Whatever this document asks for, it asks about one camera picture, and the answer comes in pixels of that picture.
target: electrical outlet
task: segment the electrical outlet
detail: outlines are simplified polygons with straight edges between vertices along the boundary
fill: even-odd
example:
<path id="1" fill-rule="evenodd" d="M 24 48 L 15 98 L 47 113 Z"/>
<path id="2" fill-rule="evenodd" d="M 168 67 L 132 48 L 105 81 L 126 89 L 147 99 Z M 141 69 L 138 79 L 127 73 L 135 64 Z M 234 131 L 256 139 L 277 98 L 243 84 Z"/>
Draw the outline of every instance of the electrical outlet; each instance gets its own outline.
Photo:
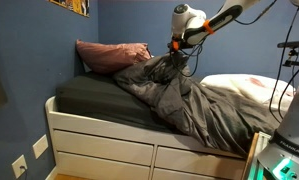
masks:
<path id="1" fill-rule="evenodd" d="M 13 168 L 13 172 L 15 173 L 16 179 L 18 179 L 21 174 L 28 169 L 24 155 L 21 155 L 15 162 L 11 164 L 11 166 Z"/>
<path id="2" fill-rule="evenodd" d="M 47 136 L 43 135 L 33 146 L 33 152 L 35 153 L 36 159 L 48 148 Z"/>

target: pillow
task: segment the pillow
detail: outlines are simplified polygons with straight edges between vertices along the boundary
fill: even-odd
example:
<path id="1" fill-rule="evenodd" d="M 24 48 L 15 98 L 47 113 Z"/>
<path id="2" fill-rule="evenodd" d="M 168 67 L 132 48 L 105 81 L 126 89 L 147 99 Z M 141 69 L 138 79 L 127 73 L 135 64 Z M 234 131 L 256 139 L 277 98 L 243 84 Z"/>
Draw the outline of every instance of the pillow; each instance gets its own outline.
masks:
<path id="1" fill-rule="evenodd" d="M 145 43 L 100 44 L 76 41 L 82 61 L 94 72 L 111 74 L 151 58 Z"/>

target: gray blanket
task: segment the gray blanket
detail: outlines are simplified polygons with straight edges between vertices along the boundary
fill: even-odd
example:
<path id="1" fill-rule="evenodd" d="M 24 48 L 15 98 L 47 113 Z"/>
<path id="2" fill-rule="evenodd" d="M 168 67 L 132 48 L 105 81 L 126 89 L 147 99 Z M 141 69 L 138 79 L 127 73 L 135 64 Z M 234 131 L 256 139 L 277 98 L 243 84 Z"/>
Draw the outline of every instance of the gray blanket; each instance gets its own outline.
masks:
<path id="1" fill-rule="evenodd" d="M 204 87 L 183 76 L 190 73 L 188 57 L 180 53 L 172 57 L 154 57 L 113 77 L 162 119 L 206 147 L 246 156 L 255 132 L 272 134 L 277 128 L 267 108 L 229 90 Z"/>

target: wooden floor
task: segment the wooden floor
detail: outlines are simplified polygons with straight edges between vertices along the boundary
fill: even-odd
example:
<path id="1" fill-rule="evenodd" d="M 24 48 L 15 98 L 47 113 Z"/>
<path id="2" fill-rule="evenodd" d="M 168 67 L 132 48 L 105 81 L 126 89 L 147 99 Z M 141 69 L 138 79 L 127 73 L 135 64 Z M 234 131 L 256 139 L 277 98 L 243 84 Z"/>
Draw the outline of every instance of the wooden floor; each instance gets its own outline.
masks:
<path id="1" fill-rule="evenodd" d="M 89 179 L 58 174 L 55 180 L 89 180 Z"/>

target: bed drawer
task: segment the bed drawer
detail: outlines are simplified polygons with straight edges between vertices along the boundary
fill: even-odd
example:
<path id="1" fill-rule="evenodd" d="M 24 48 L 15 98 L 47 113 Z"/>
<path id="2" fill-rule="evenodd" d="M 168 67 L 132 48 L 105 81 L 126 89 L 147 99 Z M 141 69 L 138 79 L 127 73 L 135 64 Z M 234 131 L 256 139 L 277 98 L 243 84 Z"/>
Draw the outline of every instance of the bed drawer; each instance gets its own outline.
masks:
<path id="1" fill-rule="evenodd" d="M 65 131 L 55 131 L 54 138 L 57 151 L 146 166 L 151 164 L 153 145 L 132 143 Z"/>
<path id="2" fill-rule="evenodd" d="M 219 178 L 200 176 L 190 173 L 182 173 L 177 171 L 165 170 L 155 168 L 153 172 L 152 180 L 163 180 L 163 179 L 171 179 L 171 180 L 222 180 Z"/>
<path id="3" fill-rule="evenodd" d="M 91 158 L 68 153 L 58 153 L 59 173 L 78 175 L 99 180 L 148 180 L 149 167 Z"/>
<path id="4" fill-rule="evenodd" d="M 155 162 L 155 167 L 226 179 L 241 179 L 244 166 L 242 160 L 164 147 Z"/>

